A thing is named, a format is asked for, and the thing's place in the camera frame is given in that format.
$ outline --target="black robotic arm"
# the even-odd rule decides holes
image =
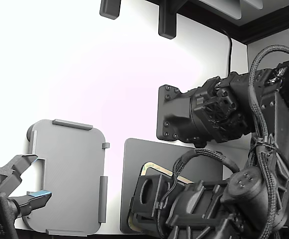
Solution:
[[[15,219],[44,207],[51,198],[51,192],[45,190],[22,197],[9,197],[21,184],[22,173],[37,159],[34,154],[17,155],[0,168],[0,239],[18,239]]]
[[[197,149],[175,162],[171,179],[162,174],[139,177],[130,204],[130,225],[170,239],[266,239],[286,223],[289,61],[256,71],[261,59],[275,50],[289,53],[283,46],[264,49],[248,74],[215,77],[187,93],[160,87],[157,137],[194,143]],[[226,142],[251,132],[247,164],[237,171],[229,163],[234,173],[230,179],[186,185],[177,181],[188,160],[201,155],[205,149],[198,148],[208,141]],[[216,159],[210,151],[208,156]],[[148,180],[156,181],[149,189],[154,193],[150,203],[143,204],[141,195]]]

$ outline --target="bolt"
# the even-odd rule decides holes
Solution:
[[[227,96],[228,96],[228,93],[227,93],[227,91],[225,91],[225,92],[222,94],[222,97],[225,98],[225,97],[227,97]]]
[[[235,103],[232,103],[232,104],[229,106],[230,109],[233,109],[233,108],[235,108],[235,107],[236,107],[236,104],[235,104]]]

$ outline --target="gray plate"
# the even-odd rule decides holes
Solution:
[[[50,235],[87,236],[105,223],[107,178],[100,130],[63,120],[41,120],[29,130],[29,152],[44,159],[46,207],[23,217],[33,230]]]
[[[158,143],[135,138],[127,139],[124,148],[123,181],[121,197],[120,230],[125,234],[134,234],[127,225],[130,199],[133,196],[136,183],[143,164],[154,162],[163,168],[172,170],[175,160],[191,150],[190,147]],[[220,181],[223,166],[221,163],[200,156],[192,159],[184,168],[181,176],[191,181]]]

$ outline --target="shelf bracket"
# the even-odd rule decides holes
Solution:
[[[115,20],[120,15],[121,0],[101,0],[100,15]]]
[[[159,9],[159,35],[167,39],[176,37],[177,12],[188,0],[161,0]]]

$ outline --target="white wall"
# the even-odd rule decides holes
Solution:
[[[283,45],[289,47],[289,29],[248,44],[247,51],[249,68],[251,67],[256,55],[265,47],[271,45]],[[288,54],[283,52],[272,52],[262,60],[258,66],[258,69],[274,69],[278,66],[279,63],[283,63],[285,61],[289,61]]]
[[[0,166],[27,152],[26,131],[41,119],[94,125],[111,143],[107,224],[99,233],[114,234],[125,140],[157,141],[161,85],[185,92],[225,77],[228,40],[180,15],[177,37],[162,38],[158,6],[145,0],[122,0],[117,20],[101,17],[99,6],[100,0],[0,1]],[[246,46],[233,43],[232,70],[245,73]],[[27,170],[13,195],[39,190],[37,172]]]

